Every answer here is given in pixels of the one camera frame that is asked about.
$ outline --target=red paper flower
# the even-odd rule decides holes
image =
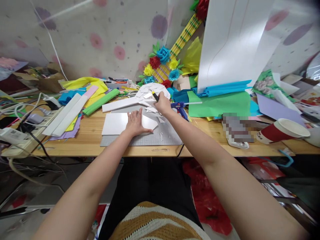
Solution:
[[[208,14],[209,0],[199,0],[199,4],[196,8],[196,16],[202,21],[205,20]]]
[[[150,58],[150,65],[153,69],[157,69],[161,65],[160,58],[158,56]]]
[[[167,79],[162,82],[162,85],[165,86],[166,88],[168,88],[168,87],[171,87],[171,82],[170,82],[170,80]]]

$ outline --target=black pants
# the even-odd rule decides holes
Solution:
[[[175,211],[202,228],[192,201],[190,178],[183,172],[180,159],[125,158],[99,240],[109,239],[124,217],[144,201]]]

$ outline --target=person's left hand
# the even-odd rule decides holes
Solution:
[[[128,112],[128,123],[126,126],[126,130],[133,137],[138,136],[141,133],[152,133],[152,129],[147,129],[142,126],[142,108],[138,111],[133,111],[131,114]]]

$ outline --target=cutting mat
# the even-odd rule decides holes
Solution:
[[[169,121],[165,117],[162,117],[159,113],[147,113],[145,106],[135,104],[126,108],[114,110],[112,113],[126,113],[135,110],[138,111],[140,107],[142,107],[142,114],[157,121],[158,126],[153,130],[153,134],[135,136],[129,143],[129,146],[182,145],[181,139]],[[158,117],[161,117],[165,122],[160,123]],[[116,138],[117,136],[102,136],[100,147],[109,146]]]

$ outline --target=hand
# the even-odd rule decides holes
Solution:
[[[170,100],[164,96],[163,92],[159,94],[159,102],[155,103],[154,106],[162,115],[166,115],[167,113],[171,113],[173,110],[171,109]]]
[[[138,136],[141,133],[152,133],[152,129],[146,129],[142,126],[142,108],[138,111],[133,111],[131,114],[128,112],[128,123],[126,126],[126,132],[134,136]]]

